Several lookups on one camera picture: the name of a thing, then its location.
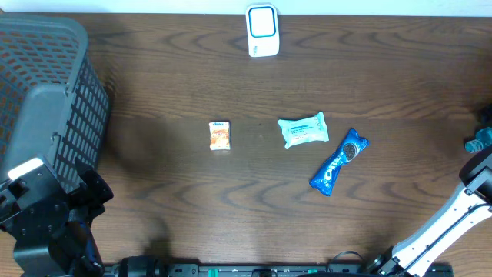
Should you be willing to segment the blue Oreo cookie pack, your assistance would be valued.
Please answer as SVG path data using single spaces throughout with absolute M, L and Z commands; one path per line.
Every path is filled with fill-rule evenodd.
M 359 136 L 358 132 L 351 128 L 336 151 L 321 165 L 309 181 L 309 185 L 322 195 L 331 196 L 341 168 L 350 163 L 369 145 L 370 141 L 367 138 Z

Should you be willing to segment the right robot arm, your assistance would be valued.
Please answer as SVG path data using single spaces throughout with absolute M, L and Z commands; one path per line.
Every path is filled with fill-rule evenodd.
M 491 217 L 491 106 L 483 107 L 478 118 L 484 128 L 465 144 L 474 157 L 461 169 L 453 195 L 413 235 L 363 265 L 360 273 L 423 276 L 440 254 Z

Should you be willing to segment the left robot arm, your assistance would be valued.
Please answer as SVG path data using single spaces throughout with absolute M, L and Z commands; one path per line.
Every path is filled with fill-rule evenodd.
M 55 170 L 34 157 L 1 184 L 1 230 L 16 243 L 13 257 L 25 276 L 166 276 L 162 261 L 132 256 L 105 265 L 91 232 L 113 192 L 88 164 L 75 162 L 78 187 L 66 192 Z

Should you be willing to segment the mint green wipes pack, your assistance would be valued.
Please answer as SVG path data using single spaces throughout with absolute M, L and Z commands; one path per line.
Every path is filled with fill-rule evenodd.
M 304 143 L 330 140 L 323 112 L 298 120 L 279 119 L 278 125 L 285 140 L 286 149 Z

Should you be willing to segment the teal mouthwash bottle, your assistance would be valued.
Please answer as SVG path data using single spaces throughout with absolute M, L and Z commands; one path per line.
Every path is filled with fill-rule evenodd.
M 464 148 L 469 153 L 480 152 L 491 145 L 491 127 L 479 130 L 475 137 L 464 144 Z

